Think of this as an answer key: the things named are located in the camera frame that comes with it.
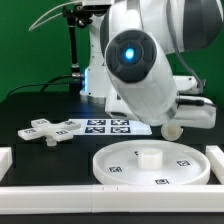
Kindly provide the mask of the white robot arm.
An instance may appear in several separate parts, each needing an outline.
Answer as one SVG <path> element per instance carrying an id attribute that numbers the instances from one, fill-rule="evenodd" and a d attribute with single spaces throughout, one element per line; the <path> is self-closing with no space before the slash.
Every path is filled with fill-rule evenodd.
<path id="1" fill-rule="evenodd" d="M 224 21 L 221 0 L 84 0 L 83 8 L 105 13 L 101 51 L 129 118 L 149 126 L 215 126 L 211 102 L 180 94 L 167 56 L 215 40 Z"/>

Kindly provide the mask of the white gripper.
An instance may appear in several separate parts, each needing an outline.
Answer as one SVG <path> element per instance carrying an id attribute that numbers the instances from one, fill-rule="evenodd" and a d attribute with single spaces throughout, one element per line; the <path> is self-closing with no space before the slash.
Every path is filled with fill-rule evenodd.
<path id="1" fill-rule="evenodd" d="M 215 104 L 204 97 L 180 96 L 173 122 L 183 127 L 211 129 L 216 123 Z"/>

